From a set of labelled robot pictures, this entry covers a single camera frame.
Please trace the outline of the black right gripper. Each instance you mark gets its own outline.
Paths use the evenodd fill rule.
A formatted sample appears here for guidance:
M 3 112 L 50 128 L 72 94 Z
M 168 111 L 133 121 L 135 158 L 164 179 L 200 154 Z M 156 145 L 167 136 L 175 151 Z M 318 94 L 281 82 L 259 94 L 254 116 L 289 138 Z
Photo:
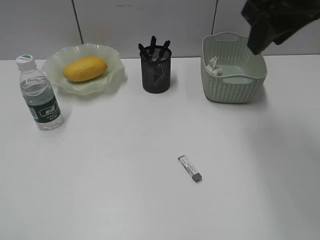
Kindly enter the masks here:
M 247 0 L 241 15 L 250 25 L 247 47 L 261 54 L 320 18 L 318 0 Z

